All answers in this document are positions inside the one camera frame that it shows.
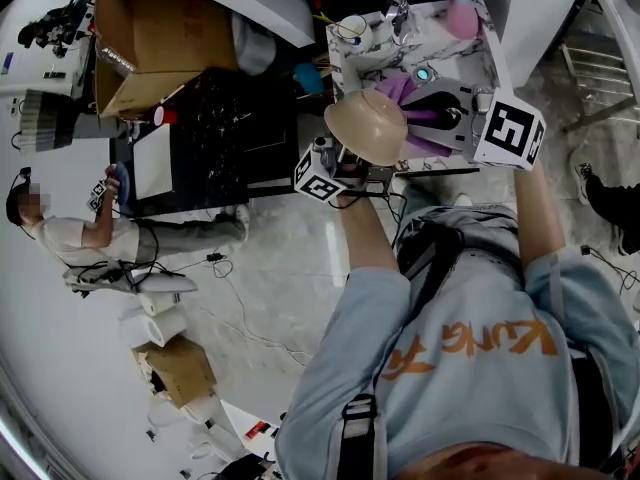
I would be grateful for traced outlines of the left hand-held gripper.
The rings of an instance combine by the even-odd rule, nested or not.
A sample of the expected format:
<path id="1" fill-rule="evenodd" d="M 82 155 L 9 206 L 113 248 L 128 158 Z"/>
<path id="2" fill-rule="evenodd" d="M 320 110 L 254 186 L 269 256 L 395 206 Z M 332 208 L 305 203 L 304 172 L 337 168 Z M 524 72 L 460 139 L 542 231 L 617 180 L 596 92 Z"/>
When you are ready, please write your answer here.
<path id="1" fill-rule="evenodd" d="M 339 163 L 367 163 L 369 173 L 364 190 L 350 190 L 335 179 Z M 381 167 L 356 156 L 333 136 L 315 137 L 301 155 L 293 172 L 294 189 L 321 203 L 338 196 L 384 198 L 389 193 L 395 169 Z"/>

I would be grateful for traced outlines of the purple cloth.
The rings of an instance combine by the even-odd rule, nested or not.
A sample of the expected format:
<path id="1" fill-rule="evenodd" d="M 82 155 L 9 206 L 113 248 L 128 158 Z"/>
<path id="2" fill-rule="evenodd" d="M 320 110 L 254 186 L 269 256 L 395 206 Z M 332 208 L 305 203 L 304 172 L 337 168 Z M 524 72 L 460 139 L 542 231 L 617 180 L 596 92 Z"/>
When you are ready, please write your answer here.
<path id="1" fill-rule="evenodd" d="M 386 95 L 396 104 L 418 88 L 413 78 L 407 74 L 400 74 L 377 82 L 374 89 Z M 403 159 L 419 157 L 445 157 L 448 158 L 452 150 L 446 146 L 422 139 L 409 133 L 403 146 Z"/>

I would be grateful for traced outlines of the beige bowl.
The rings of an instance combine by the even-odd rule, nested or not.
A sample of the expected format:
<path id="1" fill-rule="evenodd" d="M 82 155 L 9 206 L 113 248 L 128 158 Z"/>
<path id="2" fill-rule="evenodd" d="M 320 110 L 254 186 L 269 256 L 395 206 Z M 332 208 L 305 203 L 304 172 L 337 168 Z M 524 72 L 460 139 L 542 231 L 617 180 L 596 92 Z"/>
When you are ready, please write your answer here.
<path id="1" fill-rule="evenodd" d="M 363 160 L 382 167 L 400 160 L 408 123 L 385 94 L 375 89 L 350 92 L 325 109 L 324 120 L 333 136 Z"/>

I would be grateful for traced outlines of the person's left forearm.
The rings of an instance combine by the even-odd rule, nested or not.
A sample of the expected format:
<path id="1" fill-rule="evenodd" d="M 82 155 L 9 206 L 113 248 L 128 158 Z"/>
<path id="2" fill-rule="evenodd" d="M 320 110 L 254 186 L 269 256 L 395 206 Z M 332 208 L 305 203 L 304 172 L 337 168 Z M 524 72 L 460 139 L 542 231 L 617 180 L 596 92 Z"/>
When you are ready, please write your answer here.
<path id="1" fill-rule="evenodd" d="M 399 266 L 379 215 L 369 198 L 339 196 L 339 214 L 347 243 L 349 268 L 399 273 Z"/>

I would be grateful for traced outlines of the person's right forearm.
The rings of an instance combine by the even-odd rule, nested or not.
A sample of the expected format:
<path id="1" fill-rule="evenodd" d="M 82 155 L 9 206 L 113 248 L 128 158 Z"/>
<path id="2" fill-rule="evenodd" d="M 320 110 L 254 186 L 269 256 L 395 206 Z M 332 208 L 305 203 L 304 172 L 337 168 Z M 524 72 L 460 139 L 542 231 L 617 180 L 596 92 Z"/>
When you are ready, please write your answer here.
<path id="1" fill-rule="evenodd" d="M 555 199 L 541 162 L 531 171 L 515 171 L 519 254 L 526 270 L 535 260 L 565 247 Z"/>

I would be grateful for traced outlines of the person's left hand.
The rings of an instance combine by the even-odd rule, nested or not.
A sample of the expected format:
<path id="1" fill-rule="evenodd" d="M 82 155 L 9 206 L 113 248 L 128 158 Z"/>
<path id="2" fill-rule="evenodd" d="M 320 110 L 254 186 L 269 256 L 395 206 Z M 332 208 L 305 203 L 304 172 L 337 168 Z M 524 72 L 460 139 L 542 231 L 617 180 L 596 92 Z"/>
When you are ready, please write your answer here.
<path id="1" fill-rule="evenodd" d="M 345 184 L 350 190 L 364 190 L 367 185 L 368 173 L 367 163 L 339 163 L 334 178 Z"/>

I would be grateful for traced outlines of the marble sink cabinet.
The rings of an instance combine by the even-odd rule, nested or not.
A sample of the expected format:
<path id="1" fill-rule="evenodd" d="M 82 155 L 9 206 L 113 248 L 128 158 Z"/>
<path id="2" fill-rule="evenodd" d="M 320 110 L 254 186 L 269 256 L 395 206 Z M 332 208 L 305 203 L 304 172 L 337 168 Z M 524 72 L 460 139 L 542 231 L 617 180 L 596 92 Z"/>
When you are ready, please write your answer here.
<path id="1" fill-rule="evenodd" d="M 397 45 L 392 24 L 379 12 L 357 17 L 366 22 L 370 40 L 360 49 L 349 45 L 339 26 L 326 26 L 334 100 L 351 92 L 372 89 L 381 83 L 387 87 L 399 80 L 419 81 L 417 69 L 426 69 L 431 81 L 451 78 L 474 89 L 493 92 L 497 88 L 513 93 L 504 53 L 485 3 L 475 3 L 480 32 L 476 38 L 461 40 L 445 28 L 446 1 L 414 4 L 410 7 L 410 34 Z"/>

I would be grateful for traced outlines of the pink spray bottle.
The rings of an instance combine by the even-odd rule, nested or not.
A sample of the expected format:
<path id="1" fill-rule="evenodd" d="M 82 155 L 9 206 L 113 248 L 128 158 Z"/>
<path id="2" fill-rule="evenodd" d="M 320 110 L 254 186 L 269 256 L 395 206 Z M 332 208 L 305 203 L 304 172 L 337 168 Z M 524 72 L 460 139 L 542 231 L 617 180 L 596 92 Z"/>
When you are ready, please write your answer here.
<path id="1" fill-rule="evenodd" d="M 475 3 L 471 0 L 452 0 L 446 12 L 445 28 L 457 39 L 475 39 L 480 28 Z"/>

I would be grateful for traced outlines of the blue plastic object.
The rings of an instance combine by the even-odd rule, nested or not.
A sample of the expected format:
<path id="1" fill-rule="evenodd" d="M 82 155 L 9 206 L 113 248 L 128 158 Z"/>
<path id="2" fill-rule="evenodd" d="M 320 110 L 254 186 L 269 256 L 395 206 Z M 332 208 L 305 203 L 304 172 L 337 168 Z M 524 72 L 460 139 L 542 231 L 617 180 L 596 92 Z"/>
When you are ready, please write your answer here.
<path id="1" fill-rule="evenodd" d="M 294 79 L 306 94 L 320 94 L 324 90 L 321 74 L 312 63 L 299 63 L 294 67 Z"/>

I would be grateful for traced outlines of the black table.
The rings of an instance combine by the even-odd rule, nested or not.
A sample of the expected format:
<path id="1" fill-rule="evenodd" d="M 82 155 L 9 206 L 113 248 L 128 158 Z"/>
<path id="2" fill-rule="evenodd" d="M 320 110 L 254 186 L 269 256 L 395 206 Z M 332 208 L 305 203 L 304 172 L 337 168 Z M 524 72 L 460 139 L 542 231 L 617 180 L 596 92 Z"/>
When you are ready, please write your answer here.
<path id="1" fill-rule="evenodd" d="M 173 190 L 136 198 L 133 147 L 154 131 L 110 141 L 112 162 L 123 162 L 131 189 L 124 213 L 151 217 L 247 203 L 291 194 L 299 159 L 293 81 L 209 69 L 167 102 L 177 111 L 170 126 Z"/>

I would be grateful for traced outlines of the grey trousers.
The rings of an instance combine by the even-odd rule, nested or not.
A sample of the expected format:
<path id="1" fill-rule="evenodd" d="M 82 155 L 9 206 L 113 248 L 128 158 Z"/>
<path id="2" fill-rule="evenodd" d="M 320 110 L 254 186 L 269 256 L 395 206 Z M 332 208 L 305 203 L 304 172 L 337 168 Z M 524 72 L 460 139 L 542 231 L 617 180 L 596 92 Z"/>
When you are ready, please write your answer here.
<path id="1" fill-rule="evenodd" d="M 515 213 L 502 205 L 444 205 L 420 185 L 409 184 L 397 241 L 397 260 L 405 273 L 434 244 L 447 256 L 465 249 L 489 252 L 520 268 Z"/>

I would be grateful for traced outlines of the white board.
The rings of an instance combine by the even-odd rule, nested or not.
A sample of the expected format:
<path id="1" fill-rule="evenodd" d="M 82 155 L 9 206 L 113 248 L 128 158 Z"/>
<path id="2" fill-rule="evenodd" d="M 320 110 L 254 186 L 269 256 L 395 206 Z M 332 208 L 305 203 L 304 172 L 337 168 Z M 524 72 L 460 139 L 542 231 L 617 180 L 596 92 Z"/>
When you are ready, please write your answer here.
<path id="1" fill-rule="evenodd" d="M 134 177 L 138 200 L 173 190 L 170 131 L 169 125 L 162 125 L 134 144 Z"/>

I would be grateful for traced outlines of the large cardboard box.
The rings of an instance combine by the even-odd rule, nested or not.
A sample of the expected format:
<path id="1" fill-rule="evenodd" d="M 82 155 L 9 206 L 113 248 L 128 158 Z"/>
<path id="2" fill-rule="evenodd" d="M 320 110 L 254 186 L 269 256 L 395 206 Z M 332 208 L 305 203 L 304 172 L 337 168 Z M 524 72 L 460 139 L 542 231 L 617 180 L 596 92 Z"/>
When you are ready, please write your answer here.
<path id="1" fill-rule="evenodd" d="M 238 69 L 230 12 L 212 0 L 95 0 L 97 113 L 158 104 L 209 68 Z"/>

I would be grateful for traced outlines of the small cardboard box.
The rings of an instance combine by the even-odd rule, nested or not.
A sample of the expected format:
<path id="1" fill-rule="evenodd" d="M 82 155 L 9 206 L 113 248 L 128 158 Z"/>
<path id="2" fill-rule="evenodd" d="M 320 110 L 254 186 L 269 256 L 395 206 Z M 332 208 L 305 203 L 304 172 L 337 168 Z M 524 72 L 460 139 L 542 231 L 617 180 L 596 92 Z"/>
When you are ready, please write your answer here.
<path id="1" fill-rule="evenodd" d="M 164 347 L 147 343 L 131 352 L 151 393 L 178 409 L 209 395 L 216 384 L 205 350 L 182 335 Z"/>

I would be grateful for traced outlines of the grey pleated lampshade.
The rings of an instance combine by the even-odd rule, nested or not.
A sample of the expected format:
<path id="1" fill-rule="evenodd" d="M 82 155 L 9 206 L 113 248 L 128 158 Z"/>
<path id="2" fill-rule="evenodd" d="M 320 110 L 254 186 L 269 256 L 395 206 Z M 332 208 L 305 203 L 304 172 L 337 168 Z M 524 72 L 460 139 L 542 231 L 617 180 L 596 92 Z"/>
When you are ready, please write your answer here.
<path id="1" fill-rule="evenodd" d="M 69 146 L 78 116 L 78 107 L 71 97 L 27 90 L 16 147 L 21 154 L 30 154 Z"/>

